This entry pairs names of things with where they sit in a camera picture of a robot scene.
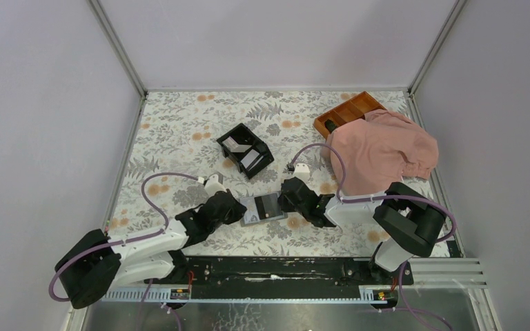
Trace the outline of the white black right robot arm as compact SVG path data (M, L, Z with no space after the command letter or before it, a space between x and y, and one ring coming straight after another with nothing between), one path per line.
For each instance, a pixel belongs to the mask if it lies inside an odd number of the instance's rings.
M371 257L368 274L385 284L412 257L429 257L451 214L407 185L394 182L378 196L338 197L316 194L301 179L292 177L281 186L278 203L284 212L296 212L316 228L345 229L355 223L380 226L388 239Z

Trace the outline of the pink cloth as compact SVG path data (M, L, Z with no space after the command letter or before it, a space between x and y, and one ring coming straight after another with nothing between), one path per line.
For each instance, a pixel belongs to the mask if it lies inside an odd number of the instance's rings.
M406 116L374 110L340 126L327 138L320 154L330 161L342 192L349 196L385 191L404 177L428 179L438 164L438 143Z

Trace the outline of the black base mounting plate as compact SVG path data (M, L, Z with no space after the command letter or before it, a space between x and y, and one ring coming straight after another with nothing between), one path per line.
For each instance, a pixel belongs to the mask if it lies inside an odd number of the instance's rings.
M256 286L350 286L390 289L412 285L410 266L387 272L367 258L348 257L188 257L160 284L247 288Z

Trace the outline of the orange compartment tray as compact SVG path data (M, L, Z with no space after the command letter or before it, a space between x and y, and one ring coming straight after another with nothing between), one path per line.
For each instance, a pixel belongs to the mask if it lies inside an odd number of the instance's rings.
M368 92L361 92L316 117L313 127L327 139L340 126L364 119L365 114L379 109L385 110L386 108Z

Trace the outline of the floral table mat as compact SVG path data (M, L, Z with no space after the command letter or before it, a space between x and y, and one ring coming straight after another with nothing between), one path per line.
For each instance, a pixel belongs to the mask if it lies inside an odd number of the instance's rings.
M162 225L206 200L194 177L219 172L236 197L279 189L286 164L308 164L308 186L333 193L337 181L320 155L323 138L316 117L353 96L352 92L152 92L146 101L114 211L112 235ZM252 179L226 159L216 140L237 124L248 126L269 146L274 162ZM191 255L367 257L388 239L380 226L316 228L298 214L257 225L225 225Z

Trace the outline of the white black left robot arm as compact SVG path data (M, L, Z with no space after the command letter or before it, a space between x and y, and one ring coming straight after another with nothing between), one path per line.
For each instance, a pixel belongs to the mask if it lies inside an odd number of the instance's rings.
M218 191L194 208L178 214L167 225L112 238L100 229L88 232L55 266L54 282L66 292L62 298L50 285L50 296L82 309L109 290L140 281L185 283L190 268L182 250L205 241L221 225L243 219L246 207L229 190Z

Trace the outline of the dark grey credit card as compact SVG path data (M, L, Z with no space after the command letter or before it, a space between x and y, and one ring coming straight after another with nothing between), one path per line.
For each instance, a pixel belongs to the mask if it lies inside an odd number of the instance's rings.
M281 207L279 198L280 192L272 192L253 198L256 217L259 222L278 221L287 217L287 213Z

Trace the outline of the stack of cards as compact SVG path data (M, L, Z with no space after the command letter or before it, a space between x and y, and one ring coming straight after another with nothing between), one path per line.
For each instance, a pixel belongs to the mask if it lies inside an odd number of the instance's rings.
M236 160L238 165L243 165L246 170L255 166L262 159L260 153L252 145L240 144L234 138L228 137L223 141L225 152L229 159Z

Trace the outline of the black card holder box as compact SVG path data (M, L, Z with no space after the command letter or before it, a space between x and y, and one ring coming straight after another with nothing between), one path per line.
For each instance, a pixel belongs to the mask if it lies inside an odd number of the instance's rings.
M268 145L243 123L217 138L216 142L224 157L230 159L247 179L255 177L275 160Z

